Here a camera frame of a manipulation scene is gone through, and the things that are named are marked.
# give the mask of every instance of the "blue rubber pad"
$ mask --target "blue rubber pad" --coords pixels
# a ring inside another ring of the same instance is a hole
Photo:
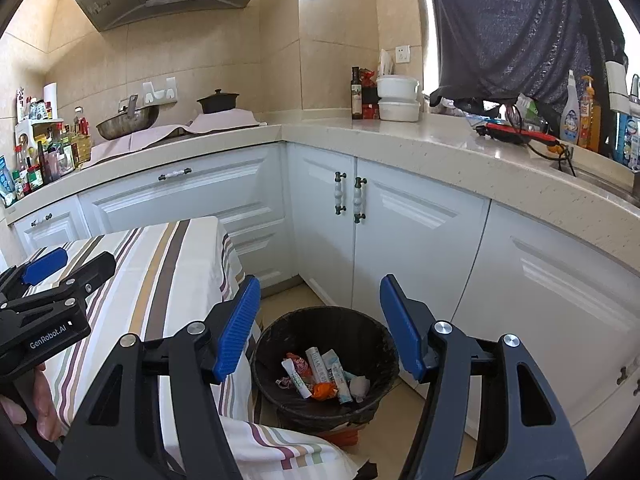
[[[251,278],[218,339],[217,361],[213,367],[216,380],[222,382],[226,376],[236,371],[259,307],[260,282],[257,278]]]
[[[416,381],[421,381],[426,373],[422,360],[422,339],[387,276],[380,282],[380,306],[396,343],[402,366]]]
[[[66,251],[62,247],[53,249],[24,270],[22,282],[25,285],[37,285],[60,269],[63,269],[67,261]]]

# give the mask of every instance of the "black trash bin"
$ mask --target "black trash bin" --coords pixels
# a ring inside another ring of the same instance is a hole
[[[303,399],[297,390],[283,390],[276,380],[286,376],[287,352],[306,359],[305,351],[333,349],[342,368],[366,376],[371,387],[363,402],[339,404],[337,399]],[[324,433],[345,423],[366,424],[398,376],[398,353],[381,323],[349,308],[314,306],[285,314],[260,336],[251,361],[254,381],[278,413],[280,424],[307,434]]]

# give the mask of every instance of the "orange wrapper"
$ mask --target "orange wrapper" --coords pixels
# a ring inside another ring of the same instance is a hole
[[[291,352],[287,352],[287,359],[291,359],[293,361],[293,365],[296,367],[296,372],[303,379],[314,376],[309,363],[307,363],[302,357],[292,354]]]
[[[333,399],[338,395],[338,388],[333,383],[318,383],[314,384],[314,390],[311,394],[311,398],[315,400],[327,400]]]

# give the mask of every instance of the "beige stone countertop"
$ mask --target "beige stone countertop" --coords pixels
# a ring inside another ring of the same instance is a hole
[[[5,211],[9,223],[137,171],[208,153],[288,140],[381,162],[489,197],[548,222],[640,272],[640,209],[551,167],[523,146],[478,136],[463,118],[419,123],[323,119],[189,137],[74,172]]]

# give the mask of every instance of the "electrical outlet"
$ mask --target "electrical outlet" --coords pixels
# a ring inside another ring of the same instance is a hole
[[[396,46],[396,63],[411,61],[411,47],[409,45]]]

